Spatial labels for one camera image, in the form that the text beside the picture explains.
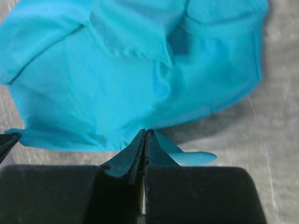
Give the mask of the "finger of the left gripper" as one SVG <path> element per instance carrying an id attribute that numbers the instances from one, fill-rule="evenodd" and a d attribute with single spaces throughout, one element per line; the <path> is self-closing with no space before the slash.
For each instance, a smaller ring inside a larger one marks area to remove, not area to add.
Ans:
<path id="1" fill-rule="evenodd" d="M 8 133 L 0 135 L 0 162 L 3 162 L 11 149 L 19 141 L 21 134 Z"/>

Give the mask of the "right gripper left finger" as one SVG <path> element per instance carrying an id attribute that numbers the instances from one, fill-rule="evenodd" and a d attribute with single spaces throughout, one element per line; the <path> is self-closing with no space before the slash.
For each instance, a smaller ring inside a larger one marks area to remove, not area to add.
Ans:
<path id="1" fill-rule="evenodd" d="M 99 166 L 10 165 L 0 172 L 3 224 L 135 224 L 142 216 L 144 130 Z"/>

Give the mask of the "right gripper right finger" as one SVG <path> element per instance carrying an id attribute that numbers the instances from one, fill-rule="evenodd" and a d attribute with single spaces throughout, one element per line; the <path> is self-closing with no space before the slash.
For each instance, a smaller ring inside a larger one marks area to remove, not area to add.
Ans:
<path id="1" fill-rule="evenodd" d="M 145 142 L 146 222 L 149 224 L 264 224 L 249 173 L 238 167 L 182 167 L 154 131 Z"/>

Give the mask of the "teal t shirt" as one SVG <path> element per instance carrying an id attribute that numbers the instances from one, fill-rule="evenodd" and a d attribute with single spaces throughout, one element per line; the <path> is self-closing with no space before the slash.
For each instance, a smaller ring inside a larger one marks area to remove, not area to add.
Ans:
<path id="1" fill-rule="evenodd" d="M 262 78 L 266 0 L 21 0 L 0 26 L 20 143 L 111 151 L 226 109 Z"/>

